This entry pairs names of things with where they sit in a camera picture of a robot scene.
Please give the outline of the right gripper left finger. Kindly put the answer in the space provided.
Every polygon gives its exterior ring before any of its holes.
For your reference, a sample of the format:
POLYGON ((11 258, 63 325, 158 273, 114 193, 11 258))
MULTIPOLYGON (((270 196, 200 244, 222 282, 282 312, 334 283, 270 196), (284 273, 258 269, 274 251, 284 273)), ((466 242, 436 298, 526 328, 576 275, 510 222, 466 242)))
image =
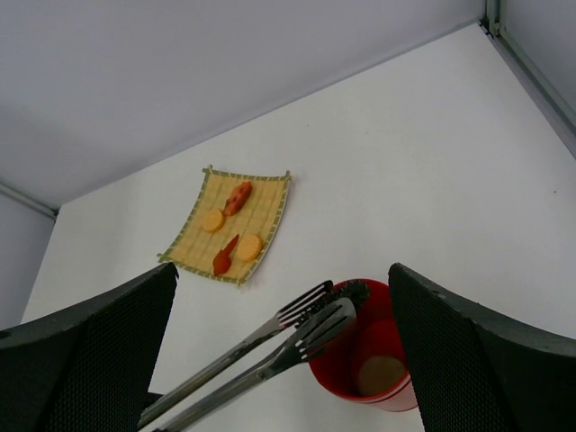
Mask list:
POLYGON ((176 294, 158 265, 1 332, 3 431, 135 431, 176 294))

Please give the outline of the red sausage piece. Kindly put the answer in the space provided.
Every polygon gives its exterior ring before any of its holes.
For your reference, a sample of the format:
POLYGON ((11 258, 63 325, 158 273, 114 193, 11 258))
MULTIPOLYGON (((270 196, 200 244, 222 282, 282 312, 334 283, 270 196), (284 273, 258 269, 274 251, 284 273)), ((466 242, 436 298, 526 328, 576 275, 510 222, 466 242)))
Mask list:
POLYGON ((231 267, 230 255, 239 241, 239 234, 230 240, 230 242, 221 249, 212 260, 212 272, 216 276, 225 275, 231 267))

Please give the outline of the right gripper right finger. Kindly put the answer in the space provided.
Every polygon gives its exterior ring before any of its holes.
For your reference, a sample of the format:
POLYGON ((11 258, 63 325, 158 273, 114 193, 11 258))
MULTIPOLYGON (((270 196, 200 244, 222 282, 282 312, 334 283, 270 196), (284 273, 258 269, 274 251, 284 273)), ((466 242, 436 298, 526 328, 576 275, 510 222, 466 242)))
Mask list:
POLYGON ((396 263, 393 314, 427 431, 573 431, 575 341, 396 263))

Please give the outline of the left aluminium frame post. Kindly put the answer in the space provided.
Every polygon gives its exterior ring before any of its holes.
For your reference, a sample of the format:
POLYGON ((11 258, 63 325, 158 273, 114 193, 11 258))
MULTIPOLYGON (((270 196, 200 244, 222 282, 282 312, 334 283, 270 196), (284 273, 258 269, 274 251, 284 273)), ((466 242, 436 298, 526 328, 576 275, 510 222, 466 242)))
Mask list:
POLYGON ((10 184, 4 179, 1 180, 1 194, 7 198, 20 203, 21 205, 31 209, 45 217, 55 220, 59 215, 59 208, 52 207, 40 199, 33 197, 23 189, 10 184))

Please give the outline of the red cylindrical lunch container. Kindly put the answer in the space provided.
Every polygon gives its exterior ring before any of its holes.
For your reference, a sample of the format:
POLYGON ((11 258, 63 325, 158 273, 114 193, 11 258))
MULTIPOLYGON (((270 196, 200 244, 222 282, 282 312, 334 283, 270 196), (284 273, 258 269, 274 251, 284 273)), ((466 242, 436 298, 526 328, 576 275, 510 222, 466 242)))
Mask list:
POLYGON ((356 322, 319 357, 312 375, 326 391, 355 404, 389 412, 418 406, 386 283, 358 281, 367 289, 356 322))

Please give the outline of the aluminium frame post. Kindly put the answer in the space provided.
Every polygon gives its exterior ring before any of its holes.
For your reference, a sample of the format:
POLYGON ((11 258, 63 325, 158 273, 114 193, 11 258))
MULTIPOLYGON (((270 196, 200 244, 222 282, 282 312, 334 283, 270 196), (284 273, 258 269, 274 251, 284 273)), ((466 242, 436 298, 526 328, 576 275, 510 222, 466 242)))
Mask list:
POLYGON ((33 197, 23 189, 10 184, 4 179, 1 180, 1 194, 7 198, 20 203, 21 205, 31 209, 45 217, 55 220, 59 215, 59 208, 52 207, 40 199, 33 197))
POLYGON ((480 26, 574 154, 575 2, 487 0, 480 26))

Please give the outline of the black seaweed roll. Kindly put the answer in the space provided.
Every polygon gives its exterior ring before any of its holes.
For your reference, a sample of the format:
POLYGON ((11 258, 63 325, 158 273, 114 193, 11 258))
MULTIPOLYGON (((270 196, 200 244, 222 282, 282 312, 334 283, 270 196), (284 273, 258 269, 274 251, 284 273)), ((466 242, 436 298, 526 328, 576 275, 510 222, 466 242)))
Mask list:
POLYGON ((338 283, 331 292, 324 296, 324 302, 329 304, 336 300, 348 298, 359 312, 370 297, 367 282, 361 279, 352 279, 338 283))

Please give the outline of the yellow round slice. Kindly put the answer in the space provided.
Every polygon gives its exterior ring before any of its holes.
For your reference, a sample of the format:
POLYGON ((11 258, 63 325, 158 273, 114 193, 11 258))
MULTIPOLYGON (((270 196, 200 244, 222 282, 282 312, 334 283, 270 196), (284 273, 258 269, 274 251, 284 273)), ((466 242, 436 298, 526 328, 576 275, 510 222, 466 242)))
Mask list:
POLYGON ((209 233, 220 230, 225 223, 225 215, 220 209, 213 208, 207 211, 202 219, 202 229, 209 233))
POLYGON ((260 254, 262 247, 263 242, 258 235, 246 235, 238 243, 237 257, 243 262, 251 262, 260 254))

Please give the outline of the right aluminium frame post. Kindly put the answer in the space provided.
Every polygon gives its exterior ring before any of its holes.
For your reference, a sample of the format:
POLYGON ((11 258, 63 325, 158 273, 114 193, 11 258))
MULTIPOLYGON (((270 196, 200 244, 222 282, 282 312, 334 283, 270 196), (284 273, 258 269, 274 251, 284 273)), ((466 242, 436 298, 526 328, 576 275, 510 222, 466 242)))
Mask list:
POLYGON ((480 26, 574 154, 575 2, 487 0, 480 26))

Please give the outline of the white rice ball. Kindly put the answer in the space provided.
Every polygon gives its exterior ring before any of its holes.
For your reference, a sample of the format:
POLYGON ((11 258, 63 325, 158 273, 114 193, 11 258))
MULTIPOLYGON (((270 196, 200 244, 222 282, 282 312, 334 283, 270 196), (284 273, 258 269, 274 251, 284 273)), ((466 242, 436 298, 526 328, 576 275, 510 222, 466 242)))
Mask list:
POLYGON ((364 361, 358 371, 358 392, 363 397, 387 392, 402 379, 406 371, 404 363, 393 356, 372 356, 364 361))

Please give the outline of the woven bamboo tray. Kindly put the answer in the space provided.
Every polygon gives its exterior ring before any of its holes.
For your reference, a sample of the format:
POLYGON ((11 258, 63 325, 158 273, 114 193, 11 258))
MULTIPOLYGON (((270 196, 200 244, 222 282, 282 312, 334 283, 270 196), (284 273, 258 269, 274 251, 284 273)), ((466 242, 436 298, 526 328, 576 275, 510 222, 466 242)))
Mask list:
POLYGON ((183 227, 158 261, 172 262, 192 274, 218 282, 245 284, 262 262, 278 231, 288 202, 292 176, 243 175, 216 170, 207 166, 196 201, 183 227), (243 207, 234 215, 225 216, 222 226, 214 232, 204 229, 203 221, 213 210, 223 211, 233 190, 249 182, 252 192, 243 207), (213 272, 213 259, 234 238, 243 240, 255 235, 262 241, 257 256, 248 261, 229 254, 231 266, 224 274, 213 272))

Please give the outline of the orange fried shrimp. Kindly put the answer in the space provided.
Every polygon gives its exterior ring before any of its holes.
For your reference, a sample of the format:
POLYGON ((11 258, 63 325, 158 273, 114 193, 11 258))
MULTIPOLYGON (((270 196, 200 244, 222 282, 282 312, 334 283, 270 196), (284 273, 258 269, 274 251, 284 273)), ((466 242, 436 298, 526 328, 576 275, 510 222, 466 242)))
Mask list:
POLYGON ((237 214, 245 205, 252 193, 252 183, 249 181, 239 184, 229 195, 224 204, 222 213, 226 217, 237 214))

